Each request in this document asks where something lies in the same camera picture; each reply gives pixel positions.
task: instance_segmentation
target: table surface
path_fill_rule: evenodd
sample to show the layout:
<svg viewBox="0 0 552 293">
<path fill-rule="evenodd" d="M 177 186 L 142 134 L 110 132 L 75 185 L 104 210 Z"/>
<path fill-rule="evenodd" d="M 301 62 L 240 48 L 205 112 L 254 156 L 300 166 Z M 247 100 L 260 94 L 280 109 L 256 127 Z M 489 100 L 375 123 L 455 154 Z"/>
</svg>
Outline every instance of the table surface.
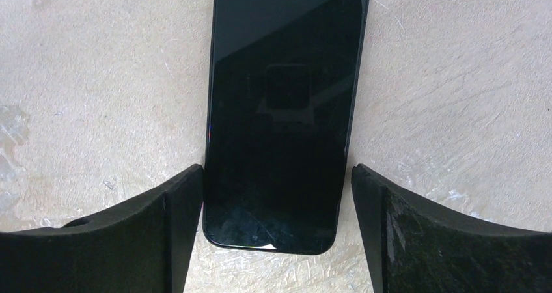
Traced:
<svg viewBox="0 0 552 293">
<path fill-rule="evenodd" d="M 203 162 L 212 7 L 0 0 L 0 230 L 59 227 Z M 551 31 L 551 0 L 370 0 L 349 165 L 551 231 Z M 186 292 L 371 292 L 349 181 L 330 251 L 198 233 Z"/>
</svg>

